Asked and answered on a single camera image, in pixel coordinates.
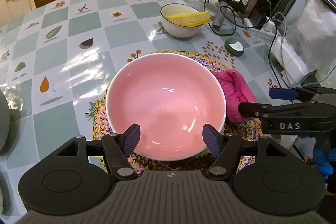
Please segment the blue gloved right hand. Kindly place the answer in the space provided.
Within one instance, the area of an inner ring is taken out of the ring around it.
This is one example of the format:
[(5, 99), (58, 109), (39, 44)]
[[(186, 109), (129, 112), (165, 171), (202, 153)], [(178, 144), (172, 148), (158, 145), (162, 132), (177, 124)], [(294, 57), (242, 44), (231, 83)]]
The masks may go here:
[(335, 162), (335, 147), (331, 147), (327, 136), (299, 136), (297, 144), (305, 161), (314, 161), (315, 170), (324, 180), (335, 173), (335, 167), (332, 165)]

